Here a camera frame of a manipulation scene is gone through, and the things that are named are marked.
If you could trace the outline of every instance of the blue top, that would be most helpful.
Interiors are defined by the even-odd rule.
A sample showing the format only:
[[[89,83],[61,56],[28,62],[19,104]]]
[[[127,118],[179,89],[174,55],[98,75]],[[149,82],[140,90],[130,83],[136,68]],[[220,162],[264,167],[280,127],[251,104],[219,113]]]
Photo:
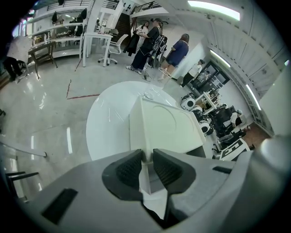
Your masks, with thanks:
[[[175,48],[176,50],[170,53],[167,60],[173,66],[177,66],[181,62],[183,57],[187,55],[189,51],[189,46],[186,42],[179,40],[177,43],[174,44],[173,48]]]

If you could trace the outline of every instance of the denim shorts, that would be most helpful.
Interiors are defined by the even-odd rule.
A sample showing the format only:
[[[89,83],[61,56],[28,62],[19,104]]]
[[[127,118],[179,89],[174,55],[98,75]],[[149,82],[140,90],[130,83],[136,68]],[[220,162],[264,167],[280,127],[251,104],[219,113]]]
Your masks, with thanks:
[[[169,65],[172,65],[174,67],[176,67],[178,65],[178,64],[172,62],[171,60],[168,60],[167,58],[166,58],[166,62],[168,62]]]

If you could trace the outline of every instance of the tiled floor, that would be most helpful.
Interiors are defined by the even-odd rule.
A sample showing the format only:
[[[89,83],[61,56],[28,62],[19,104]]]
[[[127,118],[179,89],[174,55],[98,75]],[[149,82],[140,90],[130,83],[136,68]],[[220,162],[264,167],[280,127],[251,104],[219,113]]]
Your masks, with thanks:
[[[125,54],[112,56],[119,63],[102,67],[97,60],[101,54],[86,59],[75,71],[79,57],[56,59],[39,67],[40,80],[34,68],[20,83],[10,83],[0,91],[0,108],[7,115],[2,120],[2,135],[12,142],[40,149],[47,157],[28,155],[2,148],[5,155],[17,155],[18,171],[39,172],[39,175],[21,180],[24,194],[32,199],[43,187],[71,168],[91,160],[86,144],[86,119],[97,98],[109,86],[122,81],[144,81],[141,76],[125,68],[133,57]],[[176,101],[187,94],[170,80],[164,90]],[[72,151],[68,149],[67,129],[70,129]],[[205,151],[212,157],[212,140],[207,139]],[[5,158],[6,171],[12,171],[13,159]]]

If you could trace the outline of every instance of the staircase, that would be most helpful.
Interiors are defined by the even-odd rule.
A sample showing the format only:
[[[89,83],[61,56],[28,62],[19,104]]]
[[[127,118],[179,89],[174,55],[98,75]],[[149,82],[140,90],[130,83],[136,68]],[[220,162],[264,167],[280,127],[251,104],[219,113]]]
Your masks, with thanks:
[[[118,34],[118,36],[114,36],[112,38],[112,41],[117,42],[119,40],[119,38],[121,38],[124,34],[127,34],[128,37],[126,37],[124,39],[124,41],[122,42],[122,45],[127,45],[130,41],[130,38],[131,38],[129,15],[122,13],[117,21],[115,28],[118,30],[119,34]]]

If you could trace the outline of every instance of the black pants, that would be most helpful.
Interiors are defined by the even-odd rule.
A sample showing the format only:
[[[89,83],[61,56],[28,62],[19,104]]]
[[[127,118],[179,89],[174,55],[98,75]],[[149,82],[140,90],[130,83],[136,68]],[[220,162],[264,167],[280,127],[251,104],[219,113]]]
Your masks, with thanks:
[[[184,79],[183,79],[183,83],[182,83],[182,87],[185,87],[186,84],[188,84],[194,77],[187,73],[185,76],[184,76]]]
[[[142,72],[142,70],[144,69],[145,67],[145,64],[146,64],[146,59],[148,58],[149,56],[149,52],[151,50],[147,50],[147,49],[143,49],[142,52],[141,52],[141,49],[137,52],[132,64],[131,64],[131,67],[134,69],[134,70],[138,70],[140,72]]]
[[[22,72],[18,66],[17,60],[13,57],[7,57],[6,60],[3,62],[3,65],[5,67],[5,69],[7,70],[7,72],[10,75],[10,80],[14,81],[16,78],[16,74],[18,76],[22,75]]]

